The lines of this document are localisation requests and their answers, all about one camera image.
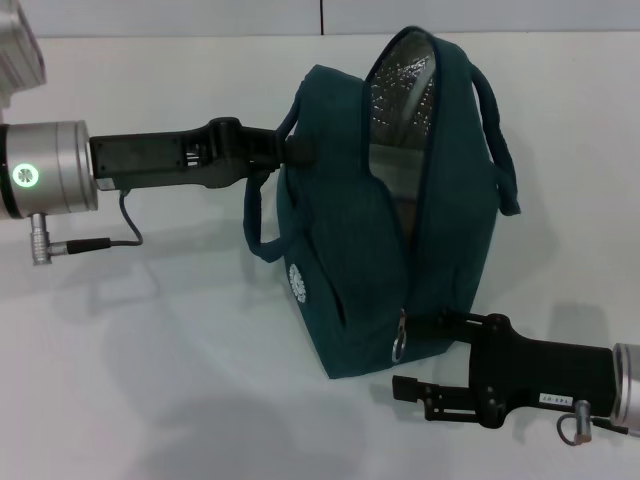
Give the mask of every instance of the white label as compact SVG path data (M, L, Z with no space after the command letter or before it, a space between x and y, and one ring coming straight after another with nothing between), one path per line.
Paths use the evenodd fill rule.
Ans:
M561 407L570 407L573 405L572 397L564 397L562 395L553 395L551 393L541 393L540 403L546 403L547 405L560 405Z

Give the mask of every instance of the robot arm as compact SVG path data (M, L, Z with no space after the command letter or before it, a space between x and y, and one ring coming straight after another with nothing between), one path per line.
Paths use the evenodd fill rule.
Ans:
M500 428L519 407L572 412L576 444L591 439L592 416L593 424L625 434L636 434L633 428L640 425L640 347L617 344L612 351L532 340L519 335L504 315L450 311L435 324L407 317L396 348L420 337L471 344L468 388L393 377L394 398L422 400L429 421ZM393 355L401 353L394 350Z

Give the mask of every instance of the white logo patch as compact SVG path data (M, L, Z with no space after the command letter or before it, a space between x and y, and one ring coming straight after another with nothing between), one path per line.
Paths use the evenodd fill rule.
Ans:
M289 267L289 283L291 284L291 290L296 299L300 303L304 303L307 300L307 290L304 286L304 280L300 274L300 270L295 263L292 263Z

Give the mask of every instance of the bag zipper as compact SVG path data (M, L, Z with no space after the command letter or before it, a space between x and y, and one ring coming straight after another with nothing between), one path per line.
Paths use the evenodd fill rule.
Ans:
M405 29L403 29L400 33L398 33L395 37L394 40L396 39L400 39L402 38L407 31L413 30L415 27L406 27ZM437 119L438 119L438 112L440 110L440 91L441 91L441 79L442 79L442 66L440 64L440 53L436 47L436 43L435 43L435 37L433 37L433 35L429 34L428 32L425 32L427 35L427 38L429 40L429 42L431 43L431 46L433 47L433 55L435 57L436 60L436 71L435 71L435 84L434 84L434 96L435 96L435 102L433 105L433 111L432 111L432 122L431 122L431 129L429 130L429 132L427 133L427 139L425 142L425 152L424 152L424 162L422 164L422 171L420 172L420 189L418 191L418 207L416 209L416 222L413 226L413 233L411 235L411 240L409 242L409 246L407 246L407 241L404 237L404 234L402 232L402 226L400 224L400 218L398 217L397 212L395 211L395 204L393 201L393 197L391 196L391 192L389 191L389 189L387 188L387 186L384 184L384 182L382 180L380 180L379 178L377 178L376 176L374 176L371 173L371 170L369 169L369 159L368 159L368 152L369 152L369 142L370 142L370 138L369 138L369 132L371 131L371 85L369 83L370 81L370 76L371 73L369 73L369 76L367 77L367 79L365 80L365 95L363 95L363 112L366 112L366 115L363 115L362 118L362 129L364 132L367 132L367 135L363 135L363 147L364 147L364 151L367 152L367 156L366 156L366 167L367 170L369 172L369 175L371 176L371 178L376 181L378 183L378 185L381 187L382 191L385 193L387 201L392 209L393 212L393 218L394 218L394 224L395 224L395 230L396 230L396 238L398 239L398 242L400 243L401 246L401 250L404 256L404 261L405 261L405 267L406 267L406 271L407 271L407 275L408 275L408 288L407 288L407 296L405 297L404 300L404 304L400 307L400 319L398 322L398 336L396 337L396 342L394 343L394 349L392 352L392 360L394 359L395 355L396 355L396 347L398 345L398 341L401 341L401 345L403 345L401 352L400 352L400 356L402 356L402 354L404 353L405 347L406 347L406 332L405 332L405 328L406 328L406 319L407 319L407 314L406 311L408 309L408 304L409 301L412 297L412 293L413 293L413 282L415 280L415 263L411 262L411 259L415 256L415 253L417 251L418 248L418 237L420 234L420 229L422 226L422 215L423 215L423 211L424 211L424 201L425 201L425 195L426 195L426 183L429 180L429 170L430 170L430 163L431 163L431 155L432 155L432 151L433 151L433 137L434 137L434 133L435 130L437 128ZM389 45L387 45L387 47L385 48L385 50L382 52L382 54L380 55L380 57L378 58L378 60L376 61L376 63L374 64L374 67L372 68L371 72L375 71L376 66L378 66L379 62L382 61L382 58L384 58L385 54L393 47L395 46L395 44L397 42L395 42L394 40L392 40Z
M436 71L434 73L434 77L435 77L435 82L434 82L434 104L433 104L433 110L431 113L431 128L429 129L429 132L427 133L427 139L426 139L426 146L425 146L425 152L424 152L424 162L422 164L422 171L420 172L420 189L418 190L418 201L417 201L417 208L416 208L416 221L413 225L413 233L411 234L411 240L409 243L409 248L408 248L408 252L406 255L406 259L407 259L407 273L409 275L409 287L407 289L407 296L405 298L404 301L404 305L400 308L400 320L398 323L398 336L396 337L396 341L394 343L394 349L393 349L393 354L392 354L392 359L394 360L394 363L398 363L400 362L400 360L402 359L402 355L405 352L405 348L406 348L406 343L407 343L407 334L406 334L406 321L407 321L407 310L410 310L410 302L411 302L411 298L413 296L413 291L415 289L415 279L417 276L417 270L416 270L416 262L412 261L418 251L418 247L419 247L419 243L418 240L420 238L420 233L421 233L421 227L422 227L422 219L424 216L424 208L425 208L425 199L426 199L426 191L427 191L427 183L429 182L429 173L431 170L431 157L433 154L433 139L435 136L435 131L437 128L437 124L438 124L438 113L440 111L440 93L441 93L441 79L442 79L442 66L440 64L440 54L438 52L438 49L436 48L436 44L434 42L434 38L429 35L428 36L429 41L431 42L431 45L433 47L433 55L436 61ZM406 241L404 240L404 238L402 238L403 240L403 245L405 245L405 250L407 250L406 248ZM396 356L397 356L397 349L396 347L398 346L398 342L402 342L402 348L400 351L400 355L397 357L397 360L395 360Z

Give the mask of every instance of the silver cylindrical joint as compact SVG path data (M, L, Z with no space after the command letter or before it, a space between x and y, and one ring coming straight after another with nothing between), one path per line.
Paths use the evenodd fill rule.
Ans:
M51 263L47 222L45 216L40 213L31 216L31 256L34 265Z
M574 441L582 445L591 441L591 405L586 400L578 400L575 404L576 436Z
M97 210L84 122L9 126L6 163L14 209L22 218ZM8 205L0 210L6 215Z
M640 428L640 346L618 343L613 347L616 401L611 423Z

